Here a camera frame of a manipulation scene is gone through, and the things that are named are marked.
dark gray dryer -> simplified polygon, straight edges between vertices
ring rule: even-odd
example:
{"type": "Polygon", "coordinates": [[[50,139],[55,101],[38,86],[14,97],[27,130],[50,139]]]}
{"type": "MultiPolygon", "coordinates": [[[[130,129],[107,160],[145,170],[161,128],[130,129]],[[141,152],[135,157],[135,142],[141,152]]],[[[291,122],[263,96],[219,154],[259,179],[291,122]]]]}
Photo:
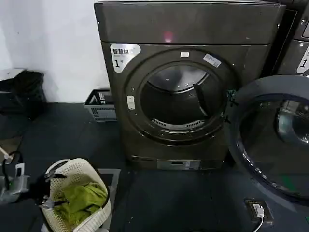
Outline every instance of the dark gray dryer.
{"type": "Polygon", "coordinates": [[[227,101],[260,76],[284,9],[242,0],[95,3],[127,157],[150,168],[220,167],[227,101]]]}

basket handle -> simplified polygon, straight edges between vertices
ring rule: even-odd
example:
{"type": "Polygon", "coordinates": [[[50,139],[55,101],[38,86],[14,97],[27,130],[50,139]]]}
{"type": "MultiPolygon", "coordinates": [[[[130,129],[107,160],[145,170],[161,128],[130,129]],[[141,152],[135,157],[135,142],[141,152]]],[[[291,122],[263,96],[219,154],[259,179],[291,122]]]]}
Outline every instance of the basket handle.
{"type": "Polygon", "coordinates": [[[57,165],[59,165],[59,164],[61,164],[61,163],[67,163],[67,162],[69,162],[69,161],[71,161],[70,159],[62,159],[62,160],[59,160],[59,161],[57,161],[56,163],[54,163],[52,166],[50,166],[47,170],[46,170],[46,172],[45,172],[45,174],[48,174],[53,168],[55,168],[57,165]]]}

white wall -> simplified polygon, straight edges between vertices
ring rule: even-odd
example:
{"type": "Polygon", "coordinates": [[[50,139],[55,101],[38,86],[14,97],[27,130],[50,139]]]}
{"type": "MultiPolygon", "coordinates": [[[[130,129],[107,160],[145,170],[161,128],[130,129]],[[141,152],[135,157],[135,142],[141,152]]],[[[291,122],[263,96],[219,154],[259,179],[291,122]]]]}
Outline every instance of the white wall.
{"type": "Polygon", "coordinates": [[[0,24],[0,72],[1,70],[10,68],[12,68],[11,57],[6,47],[4,32],[0,24]]]}
{"type": "Polygon", "coordinates": [[[13,66],[45,73],[48,101],[109,86],[92,0],[1,0],[0,22],[13,66]]]}

open door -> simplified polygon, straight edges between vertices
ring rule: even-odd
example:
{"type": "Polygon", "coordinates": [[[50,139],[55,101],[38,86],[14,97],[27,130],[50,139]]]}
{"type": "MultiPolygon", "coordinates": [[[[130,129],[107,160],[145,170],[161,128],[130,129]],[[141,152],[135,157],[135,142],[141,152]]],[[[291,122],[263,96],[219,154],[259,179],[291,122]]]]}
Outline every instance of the open door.
{"type": "Polygon", "coordinates": [[[280,198],[309,205],[309,78],[261,78],[230,96],[225,137],[237,165],[280,198]]]}

door glass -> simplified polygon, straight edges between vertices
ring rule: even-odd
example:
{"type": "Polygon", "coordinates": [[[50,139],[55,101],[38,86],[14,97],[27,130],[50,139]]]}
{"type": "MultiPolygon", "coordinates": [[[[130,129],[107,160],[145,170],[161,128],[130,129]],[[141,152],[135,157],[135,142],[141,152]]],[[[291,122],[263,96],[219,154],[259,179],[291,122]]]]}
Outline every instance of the door glass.
{"type": "Polygon", "coordinates": [[[207,70],[175,65],[153,73],[141,92],[145,115],[167,130],[202,127],[224,106],[225,91],[207,70]]]}
{"type": "Polygon", "coordinates": [[[242,119],[239,148],[248,165],[274,187],[309,196],[309,106],[260,101],[242,119]]]}

